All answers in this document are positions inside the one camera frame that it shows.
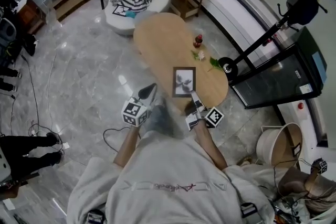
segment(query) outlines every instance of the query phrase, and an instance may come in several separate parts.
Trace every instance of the wooden oval table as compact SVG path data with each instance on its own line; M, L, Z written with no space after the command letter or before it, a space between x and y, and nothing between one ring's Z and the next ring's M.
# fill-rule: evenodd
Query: wooden oval table
M226 97L228 82L225 73L212 69L210 54L204 45L195 49L195 34L183 19L171 13L159 13L140 22L134 31L134 42L161 86L174 104L184 111L191 98L173 98L173 68L196 67L196 92L209 108ZM192 52L202 50L203 61L195 60Z

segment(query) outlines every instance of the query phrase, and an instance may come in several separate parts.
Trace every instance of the black trousers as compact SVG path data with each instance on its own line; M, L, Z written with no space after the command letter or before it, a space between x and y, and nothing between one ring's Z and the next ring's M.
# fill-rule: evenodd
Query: black trousers
M31 150L41 146L48 147L57 143L53 136L35 137L35 136L5 136L0 137L0 147L7 159L11 176L14 180L19 180L24 176L41 168L57 163L61 154L59 152L48 153L41 158L23 157Z
M18 72L16 70L7 68L7 67L0 67L0 76L7 76L7 77L17 77ZM13 85L4 82L3 79L0 79L0 89L4 91L12 91L13 90Z

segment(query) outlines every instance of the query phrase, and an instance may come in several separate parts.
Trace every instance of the green leaf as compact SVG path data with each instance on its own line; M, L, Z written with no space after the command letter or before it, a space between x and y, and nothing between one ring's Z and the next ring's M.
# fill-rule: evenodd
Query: green leaf
M221 66L219 65L217 59L214 59L214 58L210 57L210 63L211 63L211 65L212 65L213 67L215 67L215 68L221 68Z

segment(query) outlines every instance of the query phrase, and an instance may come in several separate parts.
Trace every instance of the glass display case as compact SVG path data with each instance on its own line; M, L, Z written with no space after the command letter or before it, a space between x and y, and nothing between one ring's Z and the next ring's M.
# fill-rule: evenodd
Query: glass display case
M309 31L304 27L284 46L284 51L230 84L245 108L288 103L321 94L327 64Z

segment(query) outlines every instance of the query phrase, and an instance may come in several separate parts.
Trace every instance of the black shoe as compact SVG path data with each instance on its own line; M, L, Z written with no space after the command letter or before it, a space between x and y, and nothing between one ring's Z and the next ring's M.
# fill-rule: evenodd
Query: black shoe
M56 139L56 144L57 145L62 144L62 141L61 141L61 139L60 139L60 137L59 137L58 134L56 134L56 133L47 133L47 137L50 137L50 136L53 136Z
M62 159L63 159L64 151L61 150L61 151L58 151L56 153L59 154L59 160L57 162L55 162L55 164L59 164L62 161Z

